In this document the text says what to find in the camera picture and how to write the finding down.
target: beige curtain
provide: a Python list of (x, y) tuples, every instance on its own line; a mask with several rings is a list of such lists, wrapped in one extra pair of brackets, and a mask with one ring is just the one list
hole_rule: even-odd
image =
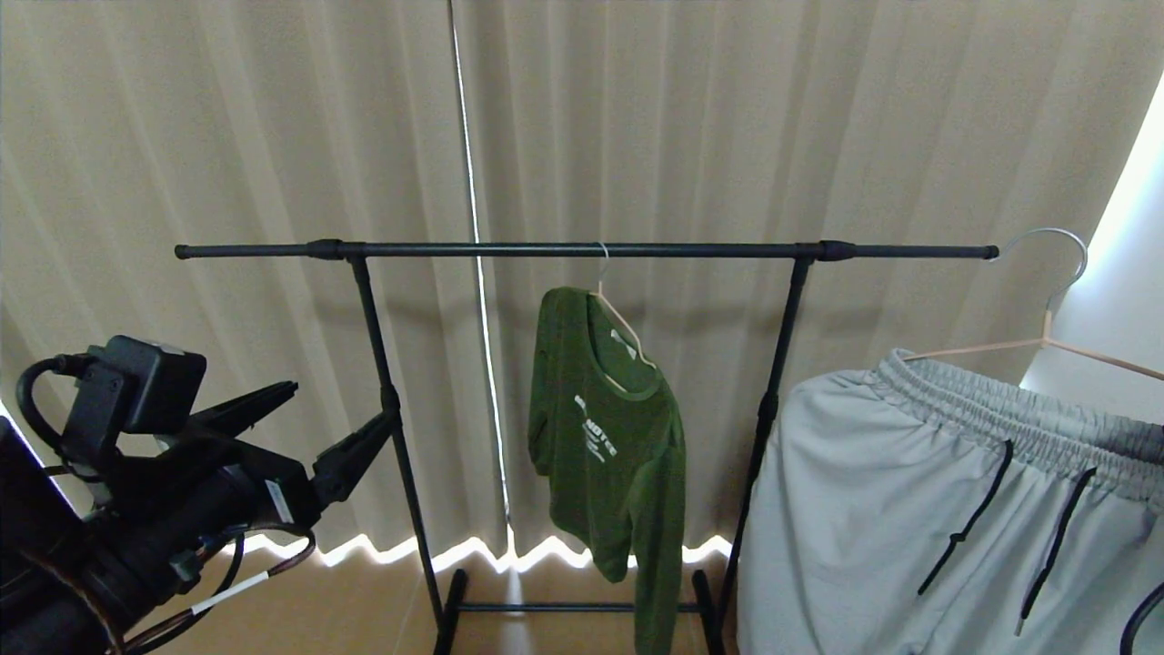
[[(454, 2), (483, 237), (1088, 237), (1164, 62), (1159, 1)], [(1076, 254), (819, 263), (785, 389), (888, 349), (1035, 334)], [(687, 543), (731, 534), (790, 264), (617, 259), (687, 429)], [(538, 301), (584, 259), (487, 262), (518, 550), (549, 534), (525, 446)], [(1030, 354), (959, 364), (1017, 382)]]
[[(179, 262), (178, 242), (473, 238), (448, 7), (5, 2), (3, 399), (34, 359), (115, 334), (210, 361), (199, 406), (283, 379), (244, 439), (310, 465), (378, 410), (350, 269)], [(376, 259), (430, 540), (505, 547), (471, 259)], [(40, 396), (63, 425), (68, 384)], [(157, 453), (127, 436), (129, 451)], [(324, 549), (412, 536), (392, 448)]]

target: robotic arm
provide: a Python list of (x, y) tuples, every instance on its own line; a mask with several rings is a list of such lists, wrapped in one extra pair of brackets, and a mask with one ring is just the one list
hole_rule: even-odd
[[(320, 454), (308, 478), (297, 461), (236, 440), (298, 386), (278, 383), (191, 414), (205, 371), (199, 355), (118, 336), (21, 376), (21, 413), (63, 469), (85, 482), (94, 510), (78, 518), (0, 420), (0, 652), (152, 650), (203, 614), (176, 615), (128, 645), (122, 635), (193, 589), (203, 563), (247, 532), (308, 537), (305, 553), (267, 575), (305, 560), (320, 514), (347, 500), (379, 449), (399, 434), (399, 410), (381, 413)], [(77, 379), (61, 434), (33, 403), (33, 385), (44, 373)], [(116, 448), (122, 433), (156, 435), (165, 450), (126, 456)]]

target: black drawstring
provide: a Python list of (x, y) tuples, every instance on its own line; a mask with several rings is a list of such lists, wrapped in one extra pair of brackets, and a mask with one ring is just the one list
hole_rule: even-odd
[(1030, 615), (1030, 610), (1035, 606), (1035, 599), (1038, 598), (1038, 592), (1043, 589), (1046, 577), (1051, 575), (1055, 560), (1059, 556), (1059, 547), (1063, 546), (1063, 537), (1067, 534), (1067, 522), (1071, 521), (1071, 514), (1074, 513), (1076, 506), (1079, 505), (1079, 498), (1084, 494), (1084, 489), (1087, 487), (1087, 483), (1094, 476), (1094, 468), (1084, 471), (1084, 475), (1079, 476), (1079, 480), (1076, 482), (1076, 487), (1071, 490), (1071, 498), (1067, 499), (1067, 505), (1063, 508), (1063, 514), (1059, 515), (1059, 525), (1055, 528), (1055, 541), (1051, 542), (1051, 553), (1046, 555), (1046, 564), (1038, 572), (1035, 584), (1031, 585), (1030, 591), (1027, 592), (1027, 598), (1022, 601), (1022, 614), (1018, 619), (1018, 626), (1015, 628), (1015, 636), (1022, 634), (1022, 625), (1027, 620), (1027, 617)]
[(994, 475), (994, 482), (991, 483), (991, 491), (986, 492), (986, 498), (982, 499), (981, 505), (979, 505), (978, 510), (974, 511), (974, 514), (970, 517), (970, 521), (966, 521), (966, 527), (963, 528), (960, 533), (950, 535), (950, 544), (946, 546), (945, 553), (943, 553), (942, 557), (938, 558), (938, 563), (934, 565), (934, 570), (930, 571), (930, 575), (925, 576), (925, 582), (922, 583), (922, 586), (917, 588), (917, 596), (925, 593), (925, 590), (930, 588), (934, 578), (938, 577), (938, 571), (942, 570), (942, 567), (945, 567), (950, 556), (953, 555), (953, 549), (957, 548), (959, 543), (966, 541), (966, 535), (968, 535), (970, 529), (974, 527), (974, 522), (978, 521), (984, 512), (986, 512), (991, 501), (994, 500), (994, 494), (999, 493), (999, 487), (1002, 486), (1002, 477), (1007, 475), (1007, 468), (1010, 467), (1010, 458), (1014, 457), (1015, 454), (1015, 444), (1013, 441), (1007, 440), (1003, 446), (1006, 447), (1006, 453), (1002, 454), (1002, 464), (999, 467), (999, 472)]

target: garment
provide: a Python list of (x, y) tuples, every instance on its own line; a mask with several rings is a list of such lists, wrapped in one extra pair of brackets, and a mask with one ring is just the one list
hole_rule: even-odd
[[(583, 289), (541, 300), (530, 457), (549, 477), (549, 515), (610, 582), (638, 560), (634, 647), (670, 650), (682, 569), (686, 448), (675, 398)], [(618, 390), (606, 376), (626, 391)]]
[[(740, 553), (740, 652), (1119, 652), (1164, 581), (1161, 427), (902, 355), (789, 393)], [(1137, 652), (1164, 653), (1162, 624)]]

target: elastic waistband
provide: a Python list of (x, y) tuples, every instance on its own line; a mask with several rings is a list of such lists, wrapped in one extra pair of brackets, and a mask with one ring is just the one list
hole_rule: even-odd
[(1065, 479), (1095, 468), (1091, 486), (1164, 511), (1164, 428), (908, 355), (895, 350), (867, 375), (900, 411), (992, 450), (1009, 440), (1016, 461)]

